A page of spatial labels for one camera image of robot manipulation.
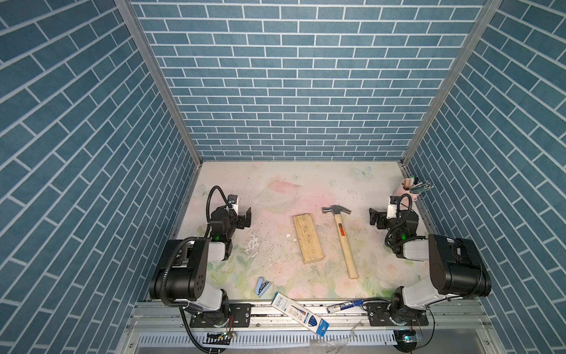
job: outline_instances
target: table surface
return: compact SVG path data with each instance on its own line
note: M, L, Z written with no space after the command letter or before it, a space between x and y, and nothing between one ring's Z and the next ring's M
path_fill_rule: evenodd
M230 258L208 264L207 282L230 299L257 299L260 276L272 283L263 299L278 291L291 298L388 297L428 276L428 262L397 258L383 244L386 231L369 224L368 208L384 211L401 180L395 162L205 162L178 238L204 235L206 199L218 185L226 195L239 196L240 215L252 208L251 228L236 230ZM211 211L221 204L215 192ZM352 211L342 218L359 274L355 280L348 278L334 218L321 211L333 204ZM293 222L306 213L324 254L307 265ZM422 222L417 231L426 235Z

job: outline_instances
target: blue brick wall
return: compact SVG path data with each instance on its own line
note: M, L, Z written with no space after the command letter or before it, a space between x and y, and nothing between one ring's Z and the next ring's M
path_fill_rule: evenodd
M133 3L204 160L398 160L484 0Z
M193 170L112 0L0 2L0 352L114 350Z
M508 352L565 352L565 18L503 0L410 163L440 232L480 247Z

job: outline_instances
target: claw hammer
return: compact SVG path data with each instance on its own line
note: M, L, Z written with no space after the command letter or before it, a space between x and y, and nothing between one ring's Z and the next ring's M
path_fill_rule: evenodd
M336 222L336 228L338 229L338 237L340 238L340 245L342 245L342 251L344 252L344 259L346 260L346 268L348 269L348 276L350 279L358 278L358 271L355 269L354 258L352 257L352 252L350 250L350 243L348 242L348 237L344 231L344 223L342 222L342 216L340 212L345 212L350 214L351 211L343 206L332 205L328 208L322 208L323 213L332 211L334 214L334 221Z

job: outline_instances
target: wire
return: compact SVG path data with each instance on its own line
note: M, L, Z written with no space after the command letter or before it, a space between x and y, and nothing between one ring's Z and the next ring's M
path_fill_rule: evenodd
M363 302L359 307L361 307L362 310L369 312L370 310L367 308L367 306L364 306L368 302L382 302L384 304L389 304L391 302L391 299L388 299L386 297L368 297L363 299Z
M423 328L421 327L421 322L419 320L419 318L417 317L417 323L419 324L419 330L421 331L421 338L423 337Z
M234 314L232 314L230 322L226 322L226 332L232 332L232 323L234 322Z
M433 301L433 302L431 302L430 304L428 304L428 305L426 305L426 306L429 307L429 306L438 304L439 302L442 302L442 301L447 301L447 300L450 301L450 300L452 300L453 298L456 298L456 297L462 297L462 296L460 296L460 295L454 295L454 296L443 297L443 298L441 298L440 300Z
M407 198L407 201L409 202L407 206L401 203L401 201L404 198ZM401 241L399 241L395 244L392 243L393 237L391 237L391 234L393 233L393 230L395 230L399 227L405 227L407 233L409 233L409 231L406 227L406 224L407 224L406 217L409 215L409 213L411 212L411 209L413 208L413 199L409 194L405 193L405 194L403 194L402 196L399 197L396 204L397 204L396 216L399 220L399 223L387 231L387 234L385 235L385 245L389 248L395 248L395 247L401 246L401 245L403 245L403 244L405 244L409 241L424 240L426 238L425 236L411 236L411 237L407 237L406 239L401 240ZM407 210L405 211L405 217L401 216L401 212L400 212L401 211L400 210L401 205L403 205L407 208Z
M426 346L430 343L430 341L432 340L432 337L434 337L434 328L436 327L436 321L434 320L434 315L432 314L432 311L431 311L430 307L429 307L428 305L427 305L426 307L427 307L427 309L428 309L428 312L430 312L430 316L432 317L432 334L430 335L430 338L428 339L428 341L427 341L425 344L423 344L423 345L420 346L420 347L417 347L417 348L413 349L413 350L411 351L411 353L414 352L414 351L417 350L417 349L421 349L421 348L423 348L423 347L426 347Z
M210 226L210 222L211 222L211 199L212 199L212 195L214 194L215 190L218 190L220 192L220 195L222 196L222 200L224 201L224 203L226 204L225 206L228 207L229 210L232 211L232 213L234 214L234 216L236 218L238 218L238 215L236 214L236 211L231 207L231 205L228 203L228 199L226 199L226 196L224 195L224 192L222 191L222 188L220 188L219 186L214 186L211 188L211 191L208 193L208 198L207 198L207 209L206 209L206 214L207 214L207 223Z
M211 225L207 224L207 230L204 232L204 236L203 236L204 238L208 237L208 233L210 232L210 230L211 230Z
M175 249L173 249L173 252L171 253L171 257L169 257L169 260L167 261L167 264L165 265L165 269L163 269L163 273L161 273L161 284L159 286L159 299L166 306L181 307L181 306L187 306L188 305L188 302L172 302L172 301L170 301L169 298L167 298L167 294L165 293L165 290L166 290L166 287L167 287L167 278L169 277L169 273L171 273L171 269L173 268L173 263L175 262L177 254L179 254L179 252L181 251L183 246L185 246L188 242L196 241L198 239L199 239L198 237L187 237L184 240L182 240L181 242L179 242L177 244L177 246L175 247Z
M187 335L198 350L207 354L220 354L221 352L226 350L226 348L205 348L201 346L200 343L196 341L195 337L191 332L191 328L188 326L187 317L185 316L185 311L183 310L183 308L179 308L179 311L181 312L181 318L183 319L183 325L185 326Z

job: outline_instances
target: floral tabletop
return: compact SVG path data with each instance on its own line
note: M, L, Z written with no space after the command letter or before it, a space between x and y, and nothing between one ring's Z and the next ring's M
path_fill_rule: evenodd
M428 262L397 258L383 244L386 232L369 224L368 208L385 210L388 197L402 180L395 162L206 162L200 172L179 238L203 236L210 188L239 196L239 213L252 208L251 228L237 229L233 251L223 262L208 264L207 281L227 291L230 299L257 299L258 277L272 283L262 297L275 292L291 298L356 298L390 296L400 285L428 276ZM221 205L215 193L211 210ZM359 278L348 278L344 255L331 213L342 213ZM303 264L293 216L310 213L324 259ZM419 234L426 234L422 223Z

